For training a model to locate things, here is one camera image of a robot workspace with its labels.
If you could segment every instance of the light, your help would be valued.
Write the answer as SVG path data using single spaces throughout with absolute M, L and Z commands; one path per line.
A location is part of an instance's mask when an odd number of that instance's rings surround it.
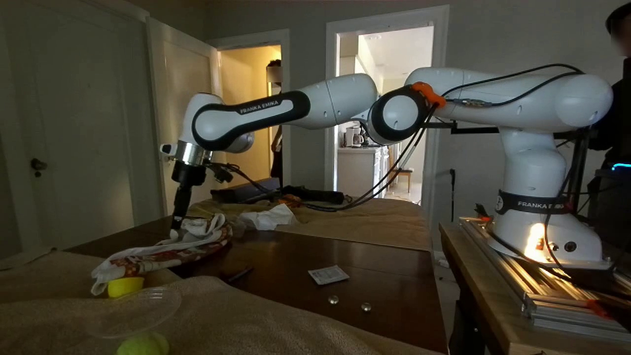
M 527 238 L 525 256 L 546 262 L 546 238 L 544 238 L 546 227 L 544 223 L 533 223 Z

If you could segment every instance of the floor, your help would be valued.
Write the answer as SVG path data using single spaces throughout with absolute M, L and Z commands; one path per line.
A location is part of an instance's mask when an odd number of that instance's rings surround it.
M 420 203 L 420 183 L 403 179 L 393 183 L 387 189 L 387 199 L 404 199 L 412 203 Z M 454 313 L 456 313 L 456 299 L 460 294 L 458 282 L 450 270 L 450 264 L 442 252 L 434 254 L 434 272 L 436 272 L 436 288 L 440 296 L 440 305 L 442 305 L 442 317 L 446 325 L 446 335 L 450 339 L 452 329 L 454 329 Z

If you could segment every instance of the person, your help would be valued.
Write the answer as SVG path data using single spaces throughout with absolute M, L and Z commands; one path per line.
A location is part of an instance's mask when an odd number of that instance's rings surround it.
M 606 244 L 631 252 L 631 2 L 615 8 L 606 27 L 625 63 L 610 112 L 592 128 L 590 148 L 608 152 L 590 181 L 590 219 Z
M 274 88 L 272 92 L 278 94 L 282 92 L 282 75 L 280 75 L 280 69 L 282 69 L 282 61 L 280 59 L 274 59 L 266 65 L 266 71 L 274 83 Z M 276 128 L 276 134 L 274 134 L 274 140 L 272 140 L 272 169 L 270 169 L 270 175 L 272 177 L 278 177 L 280 185 L 282 185 L 282 126 Z

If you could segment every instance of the tennis ball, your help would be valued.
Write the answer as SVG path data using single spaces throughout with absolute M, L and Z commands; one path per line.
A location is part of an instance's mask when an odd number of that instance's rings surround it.
M 144 284 L 144 278 L 140 276 L 115 278 L 107 282 L 107 296 L 121 298 L 121 296 L 142 290 L 142 284 Z
M 168 355 L 170 343 L 162 333 L 142 333 L 126 337 L 117 355 Z

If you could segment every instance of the wooden table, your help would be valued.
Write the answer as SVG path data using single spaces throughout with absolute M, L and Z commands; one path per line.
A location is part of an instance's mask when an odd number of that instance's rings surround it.
M 631 343 L 535 327 L 479 240 L 460 223 L 442 225 L 442 246 L 460 284 L 450 351 L 466 353 L 631 353 Z
M 71 252 L 109 256 L 166 236 L 160 219 Z M 308 270 L 337 264 L 351 278 L 318 286 Z M 257 296 L 310 309 L 355 327 L 446 353 L 430 252 L 284 232 L 241 232 L 221 252 L 184 268 L 180 276 L 213 274 Z

